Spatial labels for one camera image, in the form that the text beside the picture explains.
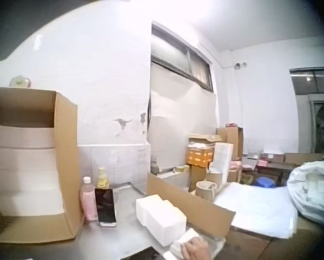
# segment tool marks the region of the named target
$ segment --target window frame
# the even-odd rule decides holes
[[[197,54],[194,50],[192,50],[192,48],[190,46],[188,46],[187,44],[183,43],[182,41],[180,41],[179,39],[177,39],[175,36],[171,35],[170,33],[168,33],[167,31],[159,28],[156,25],[152,25],[152,29],[151,29],[151,33],[154,34],[157,37],[162,38],[163,40],[165,40],[166,42],[170,43],[171,45],[173,45],[175,48],[177,48],[175,46],[181,46],[182,49],[186,50],[186,56],[187,56],[187,61],[188,61],[188,70],[189,73],[187,73],[186,71],[183,71],[182,69],[179,69],[178,67],[174,66],[173,64],[155,56],[152,54],[151,51],[151,62],[158,64],[160,66],[162,66],[163,68],[177,73],[180,76],[185,77],[186,79],[192,80],[193,82],[197,83],[201,88],[213,93],[213,84],[212,84],[212,76],[211,76],[211,68],[210,68],[210,64],[203,59],[199,54]],[[192,68],[191,68],[191,55],[195,55],[198,59],[200,59],[202,62],[204,62],[204,64],[206,65],[207,68],[207,80],[209,82],[209,84],[205,84],[204,82],[202,82],[201,80],[197,79],[195,76],[193,76],[192,74]]]

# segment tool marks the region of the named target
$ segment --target table surface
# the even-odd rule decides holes
[[[277,170],[277,171],[292,171],[296,168],[295,164],[291,164],[288,162],[268,162],[267,166],[259,166],[256,165],[257,168],[260,169],[268,169],[268,170]]]
[[[41,245],[0,244],[0,259],[117,260],[152,246],[168,259],[163,248],[136,218],[135,200],[144,197],[133,186],[114,189],[117,227],[101,227],[98,222],[84,223],[75,240]],[[224,241],[203,236],[215,256]]]

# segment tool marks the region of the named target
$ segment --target bottle cap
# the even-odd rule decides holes
[[[91,177],[89,177],[89,176],[85,176],[83,180],[84,180],[84,183],[86,183],[86,184],[91,183]]]

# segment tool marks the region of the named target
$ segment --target yellow bottle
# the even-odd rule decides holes
[[[98,189],[108,189],[109,188],[108,176],[106,175],[103,167],[99,168],[97,188]]]

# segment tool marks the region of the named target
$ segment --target cardboard flap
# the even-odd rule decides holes
[[[55,98],[55,91],[0,88],[0,106],[7,109],[53,112]]]
[[[187,222],[216,238],[226,236],[235,216],[235,212],[218,207],[149,173],[147,195],[153,194],[169,200],[186,215]]]
[[[285,153],[285,162],[296,165],[321,160],[323,160],[323,154],[321,153]]]
[[[77,106],[57,93],[55,104],[55,146],[59,185],[68,227],[75,236],[82,221],[80,207],[80,165],[77,147]]]
[[[62,241],[71,237],[64,214],[19,217],[0,233],[0,243],[36,244]]]
[[[190,141],[205,141],[205,142],[220,142],[222,141],[221,137],[216,134],[190,134],[188,136]]]

